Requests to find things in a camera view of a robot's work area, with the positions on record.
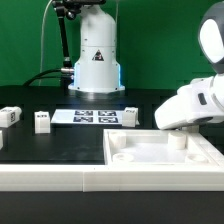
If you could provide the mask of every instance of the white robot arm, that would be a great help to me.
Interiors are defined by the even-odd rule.
[[[74,72],[74,82],[68,86],[70,95],[86,99],[109,99],[124,95],[120,65],[116,61],[116,23],[101,10],[106,0],[55,0],[64,54],[62,72]],[[64,17],[81,17],[80,58],[72,68]]]
[[[199,28],[200,46],[217,75],[194,79],[155,112],[159,129],[224,121],[224,2],[214,4]]]

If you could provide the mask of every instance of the white platform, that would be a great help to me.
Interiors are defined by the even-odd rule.
[[[51,119],[53,124],[121,125],[122,111],[115,110],[65,110],[57,109]]]
[[[134,153],[136,160],[114,163],[113,153],[121,152],[110,147],[114,131],[124,130],[104,130],[106,165],[0,165],[0,191],[224,190],[224,156],[200,134],[188,133],[186,148],[176,153],[166,148],[166,131],[125,130],[122,152]],[[189,154],[207,162],[190,163]]]

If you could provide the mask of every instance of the white block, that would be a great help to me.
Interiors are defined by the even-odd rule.
[[[126,107],[122,112],[122,126],[135,127],[138,119],[138,108]]]
[[[49,112],[35,112],[35,133],[50,133],[50,116]]]
[[[20,119],[22,113],[19,107],[4,107],[0,110],[0,127],[8,128]]]
[[[125,132],[111,132],[109,134],[109,139],[110,139],[110,143],[111,145],[113,145],[113,147],[115,149],[122,149],[126,147],[126,133]]]
[[[83,171],[65,165],[3,165],[0,191],[82,191]]]
[[[187,136],[179,131],[171,131],[168,134],[169,149],[185,149]]]

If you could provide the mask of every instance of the white box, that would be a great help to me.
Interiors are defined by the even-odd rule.
[[[35,133],[50,133],[50,116],[49,112],[39,111],[35,112]]]
[[[115,147],[116,144],[111,141],[110,136],[119,133],[122,133],[122,136],[126,134],[126,140],[122,140],[126,142],[125,147]],[[186,135],[185,148],[177,149],[175,146],[172,148],[172,145],[168,144],[169,136],[172,136],[171,134],[175,136],[175,133]],[[200,134],[184,131],[107,129],[104,130],[104,155],[106,164],[110,166],[121,164],[135,167],[159,164],[219,166],[218,164],[224,162],[224,156]],[[113,161],[116,155],[121,155],[120,162],[117,157],[116,161]]]
[[[122,126],[135,127],[138,123],[138,108],[126,107],[122,112]]]
[[[0,127],[8,128],[20,119],[22,113],[19,107],[4,107],[0,110]]]

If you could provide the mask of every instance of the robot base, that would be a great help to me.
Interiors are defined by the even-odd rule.
[[[84,92],[75,89],[68,89],[68,94],[70,96],[76,96],[88,100],[97,100],[97,99],[113,99],[117,97],[122,97],[125,95],[125,90],[117,90],[114,92],[106,93],[97,93],[97,92]]]

